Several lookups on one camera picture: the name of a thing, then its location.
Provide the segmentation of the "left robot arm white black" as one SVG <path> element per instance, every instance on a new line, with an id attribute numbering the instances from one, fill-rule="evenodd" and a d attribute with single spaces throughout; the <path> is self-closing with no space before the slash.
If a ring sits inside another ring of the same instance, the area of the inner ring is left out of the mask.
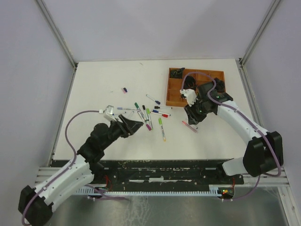
<path id="1" fill-rule="evenodd" d="M 43 226 L 56 209 L 80 188 L 91 182 L 103 181 L 103 166 L 99 162 L 104 151 L 118 138 L 127 138 L 138 131 L 143 122 L 123 115 L 110 124 L 98 123 L 73 158 L 51 177 L 35 187 L 26 186 L 20 193 L 18 211 L 24 226 Z"/>

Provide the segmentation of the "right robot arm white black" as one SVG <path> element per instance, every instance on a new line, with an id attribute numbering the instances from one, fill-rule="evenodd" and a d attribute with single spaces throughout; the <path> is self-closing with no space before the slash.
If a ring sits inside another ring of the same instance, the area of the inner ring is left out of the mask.
<path id="1" fill-rule="evenodd" d="M 228 123 L 246 144 L 242 157 L 221 164 L 216 180 L 227 184 L 236 174 L 269 176 L 271 170 L 281 170 L 284 163 L 281 135 L 276 131 L 269 132 L 248 118 L 221 85 L 221 80 L 214 79 L 195 89 L 180 90 L 181 97 L 187 101 L 184 109 L 189 125 L 197 125 L 209 113 L 214 113 Z"/>

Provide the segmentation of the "pink highlighter pen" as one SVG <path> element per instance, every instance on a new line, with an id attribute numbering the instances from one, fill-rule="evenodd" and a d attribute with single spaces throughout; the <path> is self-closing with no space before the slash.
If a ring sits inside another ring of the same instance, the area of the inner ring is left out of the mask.
<path id="1" fill-rule="evenodd" d="M 182 121 L 182 123 L 183 123 L 186 127 L 188 127 L 190 130 L 192 130 L 193 132 L 198 133 L 198 130 L 197 130 L 195 127 L 189 125 L 189 124 L 188 124 L 187 122 L 185 122 L 185 121 Z"/>

